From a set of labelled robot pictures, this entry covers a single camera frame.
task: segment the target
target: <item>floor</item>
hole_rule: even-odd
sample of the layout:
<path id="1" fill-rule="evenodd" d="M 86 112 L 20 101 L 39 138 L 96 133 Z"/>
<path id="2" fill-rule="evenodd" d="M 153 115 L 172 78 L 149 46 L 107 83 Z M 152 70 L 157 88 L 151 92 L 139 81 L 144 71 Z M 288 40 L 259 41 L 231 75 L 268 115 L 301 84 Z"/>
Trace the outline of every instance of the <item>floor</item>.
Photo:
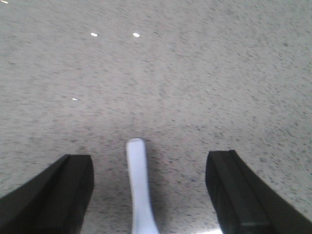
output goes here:
<path id="1" fill-rule="evenodd" d="M 90 154 L 81 233 L 130 233 L 125 143 L 141 137 L 161 233 L 219 228 L 210 150 L 236 149 L 312 220 L 311 1 L 6 1 L 0 196 Z"/>

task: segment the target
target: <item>gray carpet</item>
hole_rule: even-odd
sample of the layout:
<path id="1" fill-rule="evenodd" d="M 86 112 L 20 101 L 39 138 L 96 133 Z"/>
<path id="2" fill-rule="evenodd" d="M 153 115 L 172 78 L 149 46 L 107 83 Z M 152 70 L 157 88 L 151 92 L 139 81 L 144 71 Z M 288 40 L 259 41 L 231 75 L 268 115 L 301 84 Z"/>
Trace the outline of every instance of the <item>gray carpet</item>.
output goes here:
<path id="1" fill-rule="evenodd" d="M 161 233 L 218 228 L 210 150 L 236 149 L 312 220 L 311 1 L 7 1 L 0 196 L 90 154 L 81 233 L 130 233 L 125 142 L 142 137 Z"/>

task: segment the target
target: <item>black plastic part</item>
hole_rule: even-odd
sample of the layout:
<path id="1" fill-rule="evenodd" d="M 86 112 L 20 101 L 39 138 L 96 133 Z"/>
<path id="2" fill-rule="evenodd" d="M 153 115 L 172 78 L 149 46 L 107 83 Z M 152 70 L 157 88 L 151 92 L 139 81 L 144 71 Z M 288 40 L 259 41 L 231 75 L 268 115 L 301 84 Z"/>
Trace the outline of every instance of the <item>black plastic part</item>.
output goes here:
<path id="1" fill-rule="evenodd" d="M 209 152 L 206 185 L 224 234 L 312 234 L 312 223 L 234 150 Z"/>
<path id="2" fill-rule="evenodd" d="M 0 199 L 0 234 L 78 234 L 94 187 L 88 155 L 64 155 Z"/>

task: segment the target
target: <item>white plastic piece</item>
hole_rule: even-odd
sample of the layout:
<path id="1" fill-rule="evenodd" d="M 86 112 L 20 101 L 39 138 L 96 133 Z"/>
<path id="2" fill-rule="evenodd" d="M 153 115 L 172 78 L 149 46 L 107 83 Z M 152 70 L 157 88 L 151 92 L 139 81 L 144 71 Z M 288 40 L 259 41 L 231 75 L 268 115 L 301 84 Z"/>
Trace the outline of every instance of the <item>white plastic piece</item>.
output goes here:
<path id="1" fill-rule="evenodd" d="M 150 201 L 144 140 L 127 142 L 127 161 L 132 192 L 132 234 L 159 234 Z"/>

